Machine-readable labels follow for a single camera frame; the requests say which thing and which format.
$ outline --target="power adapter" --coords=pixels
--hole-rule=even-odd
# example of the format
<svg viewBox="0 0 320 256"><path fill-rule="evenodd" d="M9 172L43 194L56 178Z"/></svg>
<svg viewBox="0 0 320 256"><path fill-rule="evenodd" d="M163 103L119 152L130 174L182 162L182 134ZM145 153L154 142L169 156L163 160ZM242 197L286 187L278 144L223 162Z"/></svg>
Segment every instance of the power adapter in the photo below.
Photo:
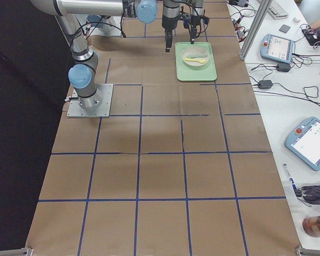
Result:
<svg viewBox="0 0 320 256"><path fill-rule="evenodd" d="M259 89L265 90L270 89L273 86L273 83L271 80L260 80L257 86Z"/></svg>
<svg viewBox="0 0 320 256"><path fill-rule="evenodd" d="M276 67L276 70L280 72L289 72L290 69L291 67L287 63L279 63Z"/></svg>

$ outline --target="red button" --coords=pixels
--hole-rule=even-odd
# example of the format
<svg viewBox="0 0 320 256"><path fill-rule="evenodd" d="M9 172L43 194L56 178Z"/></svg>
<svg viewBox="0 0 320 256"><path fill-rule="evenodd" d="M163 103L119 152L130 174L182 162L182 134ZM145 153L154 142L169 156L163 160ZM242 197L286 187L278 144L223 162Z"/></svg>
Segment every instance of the red button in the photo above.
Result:
<svg viewBox="0 0 320 256"><path fill-rule="evenodd" d="M300 133L302 133L302 129L301 129L301 128L297 128L297 129L295 130L295 132L296 132L297 134L300 134Z"/></svg>

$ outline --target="white keyboard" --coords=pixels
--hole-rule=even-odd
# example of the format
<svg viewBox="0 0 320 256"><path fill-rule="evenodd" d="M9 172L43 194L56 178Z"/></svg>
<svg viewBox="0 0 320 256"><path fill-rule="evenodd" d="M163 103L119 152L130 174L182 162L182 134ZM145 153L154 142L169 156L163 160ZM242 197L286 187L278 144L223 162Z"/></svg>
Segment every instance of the white keyboard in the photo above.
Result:
<svg viewBox="0 0 320 256"><path fill-rule="evenodd" d="M289 16L289 14L275 0L272 1L268 12L275 20L286 19Z"/></svg>

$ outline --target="black wall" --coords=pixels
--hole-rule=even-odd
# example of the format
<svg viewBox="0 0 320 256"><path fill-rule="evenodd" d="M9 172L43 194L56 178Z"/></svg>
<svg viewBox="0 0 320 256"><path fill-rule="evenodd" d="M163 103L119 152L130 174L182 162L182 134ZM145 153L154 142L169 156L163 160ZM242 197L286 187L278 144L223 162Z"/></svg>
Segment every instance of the black wall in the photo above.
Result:
<svg viewBox="0 0 320 256"><path fill-rule="evenodd" d="M53 16L0 0L0 250L25 246L73 64Z"/></svg>

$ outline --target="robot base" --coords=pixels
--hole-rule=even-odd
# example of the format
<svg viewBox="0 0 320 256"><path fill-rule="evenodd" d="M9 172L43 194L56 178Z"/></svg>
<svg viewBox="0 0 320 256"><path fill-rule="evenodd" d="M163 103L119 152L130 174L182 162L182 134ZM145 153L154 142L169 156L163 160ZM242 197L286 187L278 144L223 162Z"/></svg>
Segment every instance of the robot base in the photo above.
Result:
<svg viewBox="0 0 320 256"><path fill-rule="evenodd" d="M103 94L102 103L93 110L83 109L78 100L72 100L70 102L67 117L73 118L89 118L89 117L105 117L108 118L110 114L111 100L113 98L113 84L98 84L97 90L100 90ZM74 90L72 98L78 97L76 91Z"/></svg>

